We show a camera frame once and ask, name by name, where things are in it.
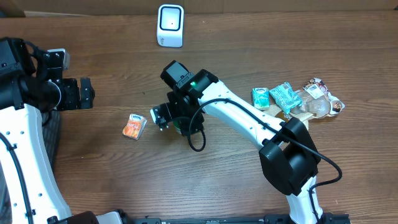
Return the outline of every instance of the crumpled packaging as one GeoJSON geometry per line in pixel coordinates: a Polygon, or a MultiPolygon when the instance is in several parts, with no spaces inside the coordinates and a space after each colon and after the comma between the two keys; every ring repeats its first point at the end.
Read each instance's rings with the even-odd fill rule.
{"type": "Polygon", "coordinates": [[[338,115],[344,103],[333,96],[320,78],[312,78],[303,88],[296,91],[303,104],[291,110],[293,114],[311,113],[313,118],[338,115]]]}
{"type": "Polygon", "coordinates": [[[288,122],[292,117],[298,118],[308,129],[308,121],[314,118],[336,116],[344,109],[345,105],[333,96],[324,82],[319,78],[311,79],[303,88],[295,91],[303,103],[285,114],[270,98],[270,106],[264,113],[283,119],[288,122]]]}

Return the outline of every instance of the white device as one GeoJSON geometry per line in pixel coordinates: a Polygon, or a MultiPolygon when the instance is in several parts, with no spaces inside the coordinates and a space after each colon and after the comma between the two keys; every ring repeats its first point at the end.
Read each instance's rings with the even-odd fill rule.
{"type": "Polygon", "coordinates": [[[163,4],[157,15],[157,42],[163,47],[182,47],[184,9],[176,4],[163,4]]]}

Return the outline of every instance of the teal packet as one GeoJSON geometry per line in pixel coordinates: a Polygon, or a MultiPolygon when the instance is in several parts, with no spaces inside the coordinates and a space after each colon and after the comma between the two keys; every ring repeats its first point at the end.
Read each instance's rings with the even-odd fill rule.
{"type": "Polygon", "coordinates": [[[267,88],[253,88],[251,96],[255,108],[259,110],[269,109],[269,91],[267,88]]]}
{"type": "Polygon", "coordinates": [[[301,106],[303,104],[303,100],[293,91],[288,82],[273,88],[269,93],[285,114],[289,114],[290,109],[295,106],[301,106]]]}

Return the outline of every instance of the wood grain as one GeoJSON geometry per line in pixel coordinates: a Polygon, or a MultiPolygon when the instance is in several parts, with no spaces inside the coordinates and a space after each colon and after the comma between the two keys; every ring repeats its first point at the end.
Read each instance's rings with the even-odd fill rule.
{"type": "MultiPolygon", "coordinates": [[[[343,169],[320,187],[326,212],[352,223],[398,218],[398,12],[187,15],[184,46],[162,48],[156,16],[1,19],[2,35],[71,54],[66,77],[90,77],[95,108],[63,112],[55,177],[73,213],[123,208],[133,217],[251,217],[287,213],[285,196],[264,178],[256,149],[206,116],[208,145],[189,149],[175,130],[149,121],[140,140],[122,136],[130,113],[150,119],[166,101],[159,78],[173,59],[205,68],[246,101],[253,87],[324,79],[345,104],[313,120],[318,150],[343,169]]],[[[195,136],[196,144],[200,137],[195,136]]],[[[319,180],[336,172],[325,162],[319,180]]]]}
{"type": "Polygon", "coordinates": [[[179,4],[185,13],[230,12],[300,12],[393,10],[398,0],[6,0],[14,1],[25,11],[59,14],[153,15],[161,4],[179,4]]]}
{"type": "Polygon", "coordinates": [[[24,11],[13,0],[0,1],[0,11],[7,17],[25,17],[24,11]]]}

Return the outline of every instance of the orange snack bag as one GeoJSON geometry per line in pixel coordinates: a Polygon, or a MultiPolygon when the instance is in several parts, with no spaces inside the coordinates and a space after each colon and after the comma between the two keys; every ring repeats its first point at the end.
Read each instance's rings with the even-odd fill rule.
{"type": "Polygon", "coordinates": [[[145,117],[137,114],[130,114],[129,121],[127,122],[126,127],[124,127],[122,133],[127,137],[138,140],[146,123],[147,120],[145,117]]]}

